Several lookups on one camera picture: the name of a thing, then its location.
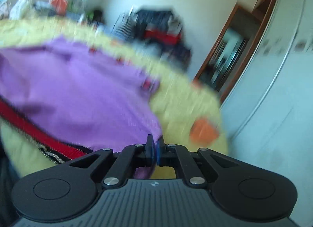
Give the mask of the yellow floral bedspread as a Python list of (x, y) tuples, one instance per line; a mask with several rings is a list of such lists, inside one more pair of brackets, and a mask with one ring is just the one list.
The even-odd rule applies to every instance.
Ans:
[(1, 21), (1, 47), (35, 45), (58, 36), (81, 41), (159, 76), (161, 85), (150, 107), (161, 122), (165, 142), (181, 144), (190, 151), (207, 147), (227, 155), (220, 101), (211, 89), (191, 83), (178, 70), (150, 55), (139, 54), (130, 45), (90, 26), (59, 17)]

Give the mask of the pile of folded clothes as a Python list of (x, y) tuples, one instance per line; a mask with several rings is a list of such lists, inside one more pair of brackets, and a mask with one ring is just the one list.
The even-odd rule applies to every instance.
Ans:
[(183, 23), (172, 10), (131, 10), (118, 17), (112, 33), (127, 42), (155, 45), (161, 57), (182, 71), (188, 70), (192, 50), (185, 43)]

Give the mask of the purple shirt with red trim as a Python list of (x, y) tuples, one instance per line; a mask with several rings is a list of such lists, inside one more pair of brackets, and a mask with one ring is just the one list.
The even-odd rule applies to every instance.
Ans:
[(160, 81), (81, 42), (1, 48), (1, 139), (22, 176), (162, 128), (149, 101)]

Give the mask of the white flower-pattern wardrobe door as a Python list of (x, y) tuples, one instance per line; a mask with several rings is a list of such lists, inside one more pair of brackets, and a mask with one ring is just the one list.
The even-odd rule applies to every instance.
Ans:
[(221, 111), (229, 154), (288, 177), (291, 217), (312, 226), (312, 0), (277, 0)]

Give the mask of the orange plastic bag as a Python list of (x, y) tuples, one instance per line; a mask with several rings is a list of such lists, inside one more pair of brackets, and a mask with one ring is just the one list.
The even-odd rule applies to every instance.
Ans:
[(55, 9), (58, 15), (66, 14), (68, 1), (67, 0), (50, 0), (49, 4)]

